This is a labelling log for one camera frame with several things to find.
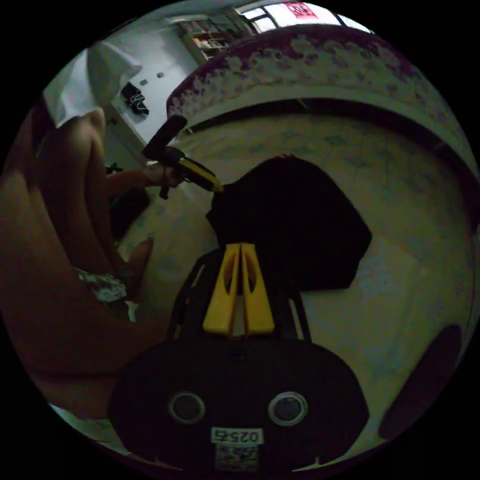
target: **yellow plastic part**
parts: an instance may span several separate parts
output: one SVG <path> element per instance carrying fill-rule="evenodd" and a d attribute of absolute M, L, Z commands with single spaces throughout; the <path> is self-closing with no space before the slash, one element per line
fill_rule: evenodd
<path fill-rule="evenodd" d="M 221 193 L 224 191 L 223 185 L 220 183 L 220 180 L 215 176 L 212 175 L 211 173 L 207 172 L 206 170 L 203 170 L 200 168 L 198 165 L 195 165 L 195 163 L 191 162 L 190 160 L 186 158 L 182 158 L 180 160 L 179 164 L 182 167 L 185 167 L 186 169 L 191 170 L 192 172 L 195 172 L 197 175 L 200 175 L 201 177 L 207 179 L 211 183 L 211 191 L 215 193 Z"/>
<path fill-rule="evenodd" d="M 225 255 L 203 321 L 203 330 L 209 334 L 232 334 L 237 292 L 239 287 L 240 244 L 227 245 Z"/>
<path fill-rule="evenodd" d="M 245 333 L 247 336 L 271 334 L 275 329 L 274 318 L 255 245 L 240 245 Z"/>

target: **floor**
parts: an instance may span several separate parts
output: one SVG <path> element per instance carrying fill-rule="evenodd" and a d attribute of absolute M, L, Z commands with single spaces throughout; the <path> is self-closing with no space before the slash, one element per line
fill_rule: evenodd
<path fill-rule="evenodd" d="M 391 404 L 430 341 L 450 323 L 469 329 L 473 257 L 457 182 L 432 154 L 380 126 L 328 115 L 286 114 L 209 128 L 177 145 L 230 183 L 284 153 L 323 168 L 373 233 L 352 286 L 303 294 L 312 339 L 355 372 L 371 418 L 344 458 L 382 443 Z M 195 261 L 217 247 L 205 219 L 211 194 L 193 184 L 152 204 L 120 246 L 125 257 L 147 236 L 137 321 L 167 319 Z"/>

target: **pink patterned tablecloth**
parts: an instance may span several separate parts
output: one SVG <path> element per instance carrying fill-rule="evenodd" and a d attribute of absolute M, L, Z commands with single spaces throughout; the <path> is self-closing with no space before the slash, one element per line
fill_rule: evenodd
<path fill-rule="evenodd" d="M 400 115 L 407 109 L 410 119 L 450 145 L 479 176 L 469 142 L 442 95 L 391 45 L 354 28 L 295 25 L 243 41 L 185 79 L 168 98 L 167 115 L 191 120 L 208 110 L 212 118 L 232 100 L 235 108 L 270 101 L 251 94 L 268 86 L 285 86 L 285 100 L 291 86 L 303 86 L 303 98 L 351 100 L 354 95 L 356 101 Z"/>

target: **camera lens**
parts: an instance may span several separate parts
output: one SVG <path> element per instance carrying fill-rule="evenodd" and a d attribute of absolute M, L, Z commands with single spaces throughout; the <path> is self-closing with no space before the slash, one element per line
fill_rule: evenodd
<path fill-rule="evenodd" d="M 307 401 L 302 395 L 287 391 L 280 393 L 270 402 L 268 416 L 277 425 L 291 427 L 304 419 L 307 410 Z"/>
<path fill-rule="evenodd" d="M 205 404 L 198 395 L 183 391 L 173 396 L 168 404 L 168 411 L 177 422 L 192 425 L 204 417 Z"/>

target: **black cloth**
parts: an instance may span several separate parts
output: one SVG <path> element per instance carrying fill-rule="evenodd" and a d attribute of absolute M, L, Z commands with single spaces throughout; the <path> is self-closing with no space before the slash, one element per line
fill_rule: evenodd
<path fill-rule="evenodd" d="M 372 240 L 335 182 L 293 155 L 225 185 L 206 218 L 221 247 L 255 244 L 259 260 L 274 262 L 302 291 L 348 288 Z"/>

